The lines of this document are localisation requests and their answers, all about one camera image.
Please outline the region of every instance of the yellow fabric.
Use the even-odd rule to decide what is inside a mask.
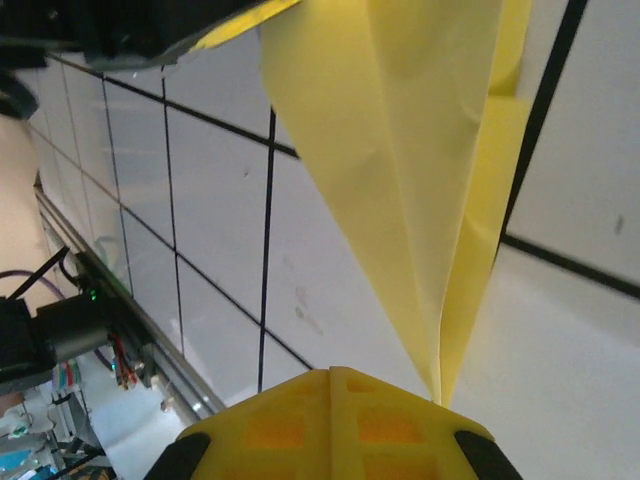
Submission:
[[[436,402],[457,375],[442,348],[463,350],[473,324],[443,308],[460,295],[500,14],[499,0],[304,0],[262,28],[274,108]]]

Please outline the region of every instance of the yellow 3d-printed part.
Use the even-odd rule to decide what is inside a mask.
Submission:
[[[467,418],[336,367],[250,398],[181,438],[211,439],[192,480],[476,479],[454,436],[460,431],[493,445]]]

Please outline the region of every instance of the black cable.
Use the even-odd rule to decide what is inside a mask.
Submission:
[[[81,467],[85,463],[89,463],[94,458],[101,457],[103,455],[104,455],[104,450],[96,450],[94,452],[91,452],[90,454],[88,454],[85,457],[81,458],[77,462],[72,463],[68,467],[63,468],[62,470],[58,470],[58,473],[56,473],[55,475],[49,477],[48,480],[58,480],[59,478],[62,478],[65,475],[68,475],[69,473],[71,473],[74,470],[78,469],[79,467]]]
[[[38,109],[38,101],[31,90],[6,72],[0,72],[0,94],[0,115],[27,120]]]
[[[58,262],[58,267],[60,268],[60,273],[62,273],[62,275],[64,276],[64,278],[66,278],[67,280],[69,280],[69,282],[70,282],[72,285],[74,285],[74,286],[76,286],[76,287],[79,287],[78,279],[77,279],[77,278],[75,278],[73,275],[71,275],[71,274],[69,273],[69,271],[67,270],[67,267],[65,267],[65,266],[64,266],[64,257],[62,257],[62,258],[60,259],[60,261]]]
[[[22,285],[20,285],[15,292],[9,295],[9,300],[15,300],[20,295],[29,290],[34,283],[38,281],[38,279],[42,278],[45,273],[47,273],[56,263],[58,263],[61,259],[65,257],[65,255],[69,252],[69,247],[62,247],[58,253],[53,255],[49,260],[47,260],[44,265],[42,265],[38,270],[33,272],[29,278],[27,278]]]
[[[78,450],[80,450],[80,447],[82,447],[83,443],[84,442],[78,437],[74,438],[65,449],[65,453],[78,453]]]
[[[29,270],[6,270],[4,272],[0,272],[0,280],[9,277],[30,277],[31,275],[33,275],[33,272]],[[47,289],[51,293],[53,293],[56,298],[58,298],[59,300],[64,299],[64,295],[60,291],[60,289],[56,287],[56,285],[47,277],[40,277],[38,281],[41,282],[45,287],[47,287]]]

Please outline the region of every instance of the purple cable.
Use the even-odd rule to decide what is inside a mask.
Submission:
[[[5,272],[0,272],[0,280],[7,277],[30,277],[31,275],[33,275],[33,272],[30,272],[29,270],[7,270]],[[58,300],[64,300],[64,294],[53,284],[53,282],[51,282],[51,280],[45,277],[40,277],[38,278],[38,281],[47,287],[47,289],[53,293]],[[100,363],[111,371],[111,362],[105,358],[102,352],[95,349],[93,353],[96,355]]]
[[[6,277],[30,277],[31,275],[33,275],[33,272],[30,272],[29,270],[7,270],[6,272],[0,272],[0,279]],[[53,293],[58,300],[64,300],[64,294],[53,284],[53,282],[51,282],[51,280],[45,277],[40,277],[38,281],[47,287],[47,289]]]

